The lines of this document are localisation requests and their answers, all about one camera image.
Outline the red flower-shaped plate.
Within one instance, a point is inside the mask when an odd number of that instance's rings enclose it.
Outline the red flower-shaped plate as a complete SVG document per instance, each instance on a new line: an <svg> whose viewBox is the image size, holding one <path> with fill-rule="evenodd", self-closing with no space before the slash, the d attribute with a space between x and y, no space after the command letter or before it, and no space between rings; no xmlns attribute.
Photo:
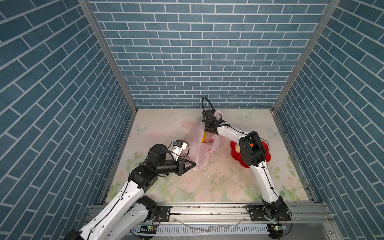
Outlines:
<svg viewBox="0 0 384 240"><path fill-rule="evenodd" d="M266 151L265 159L266 159L266 162L268 163L272 159L271 154L270 154L270 145L268 142L265 142L263 139L261 140L261 144L263 145L263 148ZM231 156L233 157L233 159L238 161L244 168L249 169L251 167L251 165L248 165L243 160L240 145L234 141L231 141L230 147L231 147Z"/></svg>

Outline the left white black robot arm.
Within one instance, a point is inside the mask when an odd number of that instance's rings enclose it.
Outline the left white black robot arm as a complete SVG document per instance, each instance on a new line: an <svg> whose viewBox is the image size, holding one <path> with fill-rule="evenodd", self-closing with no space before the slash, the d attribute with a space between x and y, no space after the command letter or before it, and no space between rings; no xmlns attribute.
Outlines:
<svg viewBox="0 0 384 240"><path fill-rule="evenodd" d="M157 203L145 195L160 175L181 176L196 163L182 155L189 150L187 142L177 140L169 146L156 144L143 163L133 169L127 182L107 206L79 231L70 230L66 240L120 240L138 224L153 222Z"/></svg>

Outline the pink plastic bag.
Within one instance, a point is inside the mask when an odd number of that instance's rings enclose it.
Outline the pink plastic bag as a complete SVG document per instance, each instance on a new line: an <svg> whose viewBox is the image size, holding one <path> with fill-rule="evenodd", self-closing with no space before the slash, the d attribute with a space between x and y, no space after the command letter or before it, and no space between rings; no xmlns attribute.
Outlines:
<svg viewBox="0 0 384 240"><path fill-rule="evenodd" d="M219 135L207 132L205 142L201 143L205 132L205 123L202 120L203 117L195 123L186 138L186 142L190 146L188 157L196 163L194 167L196 171L204 168L209 163L210 156L219 149L221 139Z"/></svg>

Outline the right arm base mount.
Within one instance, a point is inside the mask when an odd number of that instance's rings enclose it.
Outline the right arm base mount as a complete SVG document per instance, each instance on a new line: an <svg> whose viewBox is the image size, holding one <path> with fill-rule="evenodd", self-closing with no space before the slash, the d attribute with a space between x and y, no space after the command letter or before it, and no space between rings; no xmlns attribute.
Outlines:
<svg viewBox="0 0 384 240"><path fill-rule="evenodd" d="M249 213L252 222L261 222L261 221L290 221L292 219L289 209L284 206L280 215L275 215L274 218L268 218L264 210L263 205L247 205L246 211Z"/></svg>

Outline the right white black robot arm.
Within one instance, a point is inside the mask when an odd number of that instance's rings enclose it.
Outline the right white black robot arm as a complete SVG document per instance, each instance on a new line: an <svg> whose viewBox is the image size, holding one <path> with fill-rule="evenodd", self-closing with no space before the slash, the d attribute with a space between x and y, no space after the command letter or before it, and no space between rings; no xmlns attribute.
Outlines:
<svg viewBox="0 0 384 240"><path fill-rule="evenodd" d="M203 110L202 122L205 131L226 137L237 142L243 162L250 167L262 192L265 217L269 220L278 219L286 206L281 195L276 191L267 168L267 151L262 140L255 131L244 132L226 124L220 119L216 110Z"/></svg>

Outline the yellow fake banana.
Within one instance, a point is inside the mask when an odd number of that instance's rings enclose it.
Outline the yellow fake banana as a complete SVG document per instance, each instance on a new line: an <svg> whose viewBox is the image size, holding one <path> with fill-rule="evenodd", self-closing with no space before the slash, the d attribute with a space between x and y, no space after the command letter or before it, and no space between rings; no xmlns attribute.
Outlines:
<svg viewBox="0 0 384 240"><path fill-rule="evenodd" d="M205 140L206 140L206 136L207 136L207 132L204 132L204 133L203 133L203 138L202 138L201 143L204 143L204 142L205 142Z"/></svg>

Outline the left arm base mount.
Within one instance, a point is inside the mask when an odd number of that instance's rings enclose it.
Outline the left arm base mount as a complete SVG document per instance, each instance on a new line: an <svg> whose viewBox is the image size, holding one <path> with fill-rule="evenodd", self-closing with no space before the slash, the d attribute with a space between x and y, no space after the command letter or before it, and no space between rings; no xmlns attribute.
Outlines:
<svg viewBox="0 0 384 240"><path fill-rule="evenodd" d="M149 222L169 222L171 206L157 206L149 210L147 221Z"/></svg>

